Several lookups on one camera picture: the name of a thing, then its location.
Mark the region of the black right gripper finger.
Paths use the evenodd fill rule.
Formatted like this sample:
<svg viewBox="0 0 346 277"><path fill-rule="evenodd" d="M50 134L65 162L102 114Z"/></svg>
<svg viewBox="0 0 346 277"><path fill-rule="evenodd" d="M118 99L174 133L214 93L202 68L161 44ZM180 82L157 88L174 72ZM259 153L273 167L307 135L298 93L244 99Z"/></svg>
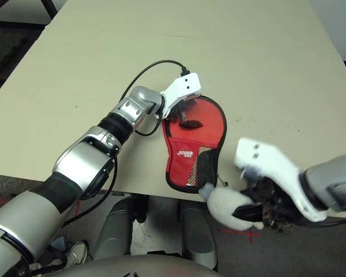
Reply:
<svg viewBox="0 0 346 277"><path fill-rule="evenodd" d="M263 210L263 204L241 205L234 210L232 216L244 221L262 222Z"/></svg>

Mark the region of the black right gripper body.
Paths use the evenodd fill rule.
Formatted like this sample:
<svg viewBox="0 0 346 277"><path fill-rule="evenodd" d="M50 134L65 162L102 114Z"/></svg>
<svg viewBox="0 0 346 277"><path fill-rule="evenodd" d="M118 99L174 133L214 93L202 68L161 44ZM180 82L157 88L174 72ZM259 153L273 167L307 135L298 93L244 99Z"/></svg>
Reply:
<svg viewBox="0 0 346 277"><path fill-rule="evenodd" d="M251 204L264 205L262 223L265 227L280 234L290 233L295 206L289 195L275 182L269 178L249 182L242 194L251 198Z"/></svg>

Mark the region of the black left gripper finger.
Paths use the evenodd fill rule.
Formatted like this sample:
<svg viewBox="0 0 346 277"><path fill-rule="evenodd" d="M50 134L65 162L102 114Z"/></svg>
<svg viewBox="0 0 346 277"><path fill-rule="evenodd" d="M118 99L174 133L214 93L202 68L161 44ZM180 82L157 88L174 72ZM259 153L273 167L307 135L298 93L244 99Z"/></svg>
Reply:
<svg viewBox="0 0 346 277"><path fill-rule="evenodd" d="M181 121L179 123L179 126L182 129L197 129L197 128L203 127L203 124L197 120L188 120L188 121Z"/></svg>

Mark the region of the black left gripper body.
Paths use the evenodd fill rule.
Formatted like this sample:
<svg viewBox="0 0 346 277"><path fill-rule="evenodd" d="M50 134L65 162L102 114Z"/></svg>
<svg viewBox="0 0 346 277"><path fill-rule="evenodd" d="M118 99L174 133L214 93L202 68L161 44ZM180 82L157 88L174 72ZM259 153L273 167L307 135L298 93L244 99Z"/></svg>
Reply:
<svg viewBox="0 0 346 277"><path fill-rule="evenodd" d="M168 114L168 119L172 121L185 121L185 112L196 105L194 99L179 101Z"/></svg>

